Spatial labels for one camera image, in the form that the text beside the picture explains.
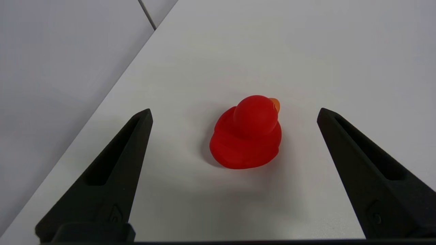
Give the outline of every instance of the orange beak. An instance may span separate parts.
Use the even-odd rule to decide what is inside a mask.
[[[274,108],[276,109],[277,113],[280,111],[280,102],[276,98],[269,98],[274,103]]]

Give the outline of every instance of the duck body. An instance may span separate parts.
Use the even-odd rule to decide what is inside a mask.
[[[230,169],[267,164],[278,154],[282,139],[277,118],[270,99],[261,95],[244,99],[218,119],[209,144],[212,156]]]

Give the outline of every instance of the white table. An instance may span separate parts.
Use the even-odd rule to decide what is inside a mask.
[[[1,238],[33,229],[136,112],[154,125],[130,216],[137,241],[362,238],[316,118],[342,114],[436,188],[436,2],[180,0]],[[281,101],[277,158],[219,168],[224,110]]]

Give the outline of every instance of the rubber duck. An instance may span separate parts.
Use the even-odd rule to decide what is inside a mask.
[[[277,99],[252,95],[218,119],[209,149],[222,166],[230,169],[259,167],[279,152],[282,129]]]

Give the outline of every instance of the gray wall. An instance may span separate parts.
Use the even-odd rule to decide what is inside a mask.
[[[146,7],[156,27],[162,23],[168,12],[176,4],[177,0],[140,0]]]
[[[0,235],[152,33],[137,0],[0,1]]]

